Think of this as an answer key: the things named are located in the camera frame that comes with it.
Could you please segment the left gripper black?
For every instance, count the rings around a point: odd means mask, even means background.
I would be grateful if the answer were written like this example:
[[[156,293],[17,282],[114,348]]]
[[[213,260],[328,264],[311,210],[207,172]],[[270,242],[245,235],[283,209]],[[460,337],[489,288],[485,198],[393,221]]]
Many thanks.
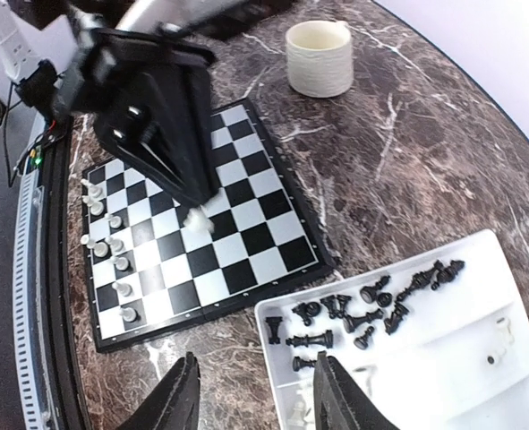
[[[106,133],[103,149],[135,168],[188,208],[206,204],[220,183],[212,157],[212,100],[207,47],[164,34],[111,28],[82,30],[79,49],[64,76],[64,113],[98,113],[117,123],[122,106],[134,103],[161,133],[130,137]],[[184,150],[178,136],[189,141]]]

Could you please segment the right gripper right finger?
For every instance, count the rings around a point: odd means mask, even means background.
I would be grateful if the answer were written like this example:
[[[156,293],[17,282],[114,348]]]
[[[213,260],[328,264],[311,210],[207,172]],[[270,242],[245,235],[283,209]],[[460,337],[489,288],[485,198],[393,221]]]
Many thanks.
[[[313,375],[315,428],[397,430],[371,402],[340,362],[320,352]]]

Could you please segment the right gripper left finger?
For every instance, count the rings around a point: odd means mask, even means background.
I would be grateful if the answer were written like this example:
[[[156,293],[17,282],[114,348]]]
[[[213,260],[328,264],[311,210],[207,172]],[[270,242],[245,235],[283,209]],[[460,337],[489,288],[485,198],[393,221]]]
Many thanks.
[[[192,352],[187,352],[118,429],[197,429],[200,399],[199,363]]]

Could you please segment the white rook chess piece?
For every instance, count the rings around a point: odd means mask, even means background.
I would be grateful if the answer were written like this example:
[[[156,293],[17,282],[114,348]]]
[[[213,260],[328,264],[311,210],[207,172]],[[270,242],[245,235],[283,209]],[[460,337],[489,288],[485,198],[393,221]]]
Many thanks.
[[[81,180],[81,184],[86,188],[89,197],[93,199],[99,199],[101,197],[103,192],[99,186],[92,184],[85,178]]]

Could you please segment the white divided plastic tray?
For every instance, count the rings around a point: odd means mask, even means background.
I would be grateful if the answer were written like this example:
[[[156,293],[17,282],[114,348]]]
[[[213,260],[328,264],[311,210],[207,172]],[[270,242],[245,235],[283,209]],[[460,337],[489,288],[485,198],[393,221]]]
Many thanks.
[[[366,350],[356,348],[353,343],[354,337],[361,335],[365,326],[355,334],[345,335],[341,322],[328,322],[327,312],[322,311],[313,328],[304,328],[301,319],[290,312],[296,303],[330,294],[341,292],[357,297],[359,288],[372,285],[384,274],[392,276],[385,290],[395,295],[408,285],[413,274],[429,269],[436,260],[444,264],[463,260],[465,267],[453,282],[442,285],[437,291],[426,288],[410,296],[405,304],[411,312],[394,334],[388,335],[384,331],[382,321],[374,322],[375,332]],[[506,315],[512,320],[516,336],[511,357],[514,366],[508,388],[496,399],[479,407],[466,429],[529,429],[529,321],[508,261],[491,230],[484,229],[376,271],[264,300],[256,305],[255,316],[279,424],[284,429],[312,429],[315,426],[313,367],[294,372],[292,361],[294,357],[316,359],[320,348],[269,345],[268,329],[263,320],[271,315],[285,318],[280,328],[283,343],[288,336],[319,334],[323,331],[322,324],[333,328],[337,337],[328,354],[335,357],[350,375],[354,369],[377,363],[392,353]]]

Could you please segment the black and grey chessboard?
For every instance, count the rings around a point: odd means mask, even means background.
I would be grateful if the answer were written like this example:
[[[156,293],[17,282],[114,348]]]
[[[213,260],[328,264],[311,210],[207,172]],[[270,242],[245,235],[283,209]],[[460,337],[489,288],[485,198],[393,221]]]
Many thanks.
[[[249,99],[212,117],[217,195],[188,209],[109,159],[82,182],[83,256],[100,353],[183,330],[326,276],[316,215]]]

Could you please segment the white king chess piece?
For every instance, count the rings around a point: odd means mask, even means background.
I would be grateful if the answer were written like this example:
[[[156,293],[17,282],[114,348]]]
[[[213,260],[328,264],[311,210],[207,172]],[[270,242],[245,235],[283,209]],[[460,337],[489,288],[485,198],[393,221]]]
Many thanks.
[[[83,235],[81,236],[80,242],[82,245],[84,245],[87,249],[93,252],[93,254],[98,258],[104,258],[107,256],[109,252],[109,247],[107,243],[101,241],[98,242],[89,235]]]

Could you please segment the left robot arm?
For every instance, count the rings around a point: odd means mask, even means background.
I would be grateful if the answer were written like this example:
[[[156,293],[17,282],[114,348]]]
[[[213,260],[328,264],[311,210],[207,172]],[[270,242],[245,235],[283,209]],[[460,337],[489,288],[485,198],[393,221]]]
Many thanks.
[[[75,5],[79,48],[52,102],[56,118],[96,115],[103,149],[183,206],[218,193],[209,70],[193,35],[226,41],[284,13],[288,1],[137,1],[115,26]]]

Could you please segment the white chess pieces pile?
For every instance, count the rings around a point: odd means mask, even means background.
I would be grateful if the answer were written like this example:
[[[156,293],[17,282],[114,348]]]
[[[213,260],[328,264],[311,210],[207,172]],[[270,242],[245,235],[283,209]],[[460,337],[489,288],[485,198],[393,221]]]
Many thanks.
[[[502,315],[392,353],[351,376],[400,427],[466,429],[479,407],[508,388],[515,345],[512,320]]]

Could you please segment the black chess pieces pile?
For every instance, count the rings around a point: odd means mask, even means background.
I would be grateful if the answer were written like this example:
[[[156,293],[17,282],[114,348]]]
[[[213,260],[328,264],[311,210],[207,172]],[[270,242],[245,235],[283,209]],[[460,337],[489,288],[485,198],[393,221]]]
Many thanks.
[[[345,335],[355,334],[365,326],[363,333],[354,337],[353,343],[356,348],[366,350],[371,345],[371,338],[375,332],[374,322],[382,321],[384,331],[388,335],[394,334],[411,312],[405,304],[410,296],[426,288],[437,291],[442,285],[453,282],[464,267],[465,261],[463,260],[451,260],[447,265],[441,260],[436,260],[429,269],[413,274],[408,285],[395,295],[385,290],[392,276],[384,274],[372,285],[359,288],[357,297],[341,292],[330,294],[307,302],[296,303],[290,312],[301,319],[304,328],[313,328],[315,319],[322,315],[323,309],[327,312],[328,323],[341,322]],[[359,311],[359,306],[365,312],[362,314],[351,312]],[[264,318],[263,321],[268,329],[267,343],[269,345],[285,345],[290,348],[312,347],[322,348],[322,350],[334,348],[337,337],[335,330],[324,324],[322,324],[323,331],[319,334],[292,335],[288,336],[283,343],[280,328],[284,320],[282,315],[271,315]],[[294,372],[300,372],[304,368],[314,367],[315,363],[315,358],[294,357],[292,368]]]

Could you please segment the white ribbed cup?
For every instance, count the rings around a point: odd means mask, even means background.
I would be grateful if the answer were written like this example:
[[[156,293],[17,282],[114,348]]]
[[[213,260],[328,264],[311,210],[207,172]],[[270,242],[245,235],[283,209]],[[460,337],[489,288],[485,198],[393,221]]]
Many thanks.
[[[287,79],[315,99],[347,92],[354,80],[353,39],[345,21],[304,21],[286,32]]]

